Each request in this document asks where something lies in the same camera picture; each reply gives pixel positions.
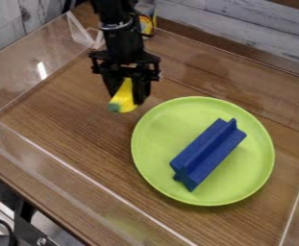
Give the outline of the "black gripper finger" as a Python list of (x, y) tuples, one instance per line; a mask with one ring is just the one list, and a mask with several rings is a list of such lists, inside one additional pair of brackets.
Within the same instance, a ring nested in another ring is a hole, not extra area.
[(144, 105), (148, 98), (150, 97), (152, 81), (142, 77), (134, 77), (132, 81), (133, 81), (134, 104)]
[(102, 77), (110, 96), (114, 97), (124, 83), (124, 77), (114, 73), (106, 73)]

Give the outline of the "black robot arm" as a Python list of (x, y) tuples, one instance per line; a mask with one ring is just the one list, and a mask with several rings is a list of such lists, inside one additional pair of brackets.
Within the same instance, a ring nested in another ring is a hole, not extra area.
[(100, 15), (106, 49), (92, 51), (93, 73), (102, 76), (112, 98), (126, 89), (134, 106), (150, 97), (152, 83), (160, 81), (161, 58), (146, 51), (142, 24), (137, 10), (140, 0), (90, 0)]

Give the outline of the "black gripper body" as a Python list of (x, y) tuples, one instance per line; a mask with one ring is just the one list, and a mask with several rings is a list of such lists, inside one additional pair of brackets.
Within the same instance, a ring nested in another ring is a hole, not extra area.
[(138, 26), (104, 25), (101, 31), (106, 49), (98, 49), (89, 54), (93, 72), (106, 78), (141, 76), (150, 81), (158, 81), (161, 58), (146, 51)]

